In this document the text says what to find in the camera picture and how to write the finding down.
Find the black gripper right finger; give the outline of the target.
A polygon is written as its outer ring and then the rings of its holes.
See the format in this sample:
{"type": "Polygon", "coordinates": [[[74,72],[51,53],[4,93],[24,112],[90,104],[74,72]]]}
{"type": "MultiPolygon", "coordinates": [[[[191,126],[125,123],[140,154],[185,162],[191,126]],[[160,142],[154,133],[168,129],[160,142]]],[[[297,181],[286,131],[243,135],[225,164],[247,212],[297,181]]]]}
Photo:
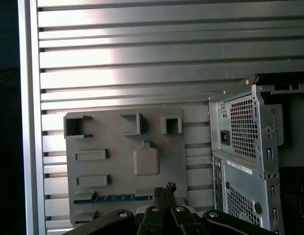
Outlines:
{"type": "Polygon", "coordinates": [[[206,211],[201,217],[176,202],[177,187],[166,186],[166,206],[183,235],[273,235],[274,233],[232,215],[216,210],[206,211]]]}

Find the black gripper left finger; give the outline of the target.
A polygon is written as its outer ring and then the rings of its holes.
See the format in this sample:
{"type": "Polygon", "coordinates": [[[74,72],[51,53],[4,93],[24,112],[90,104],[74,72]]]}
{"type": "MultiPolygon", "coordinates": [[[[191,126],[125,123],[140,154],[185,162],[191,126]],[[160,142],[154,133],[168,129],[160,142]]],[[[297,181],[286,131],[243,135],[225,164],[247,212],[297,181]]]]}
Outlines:
{"type": "Polygon", "coordinates": [[[68,232],[70,235],[161,235],[166,213],[165,188],[155,188],[154,205],[142,214],[115,210],[68,232]]]}

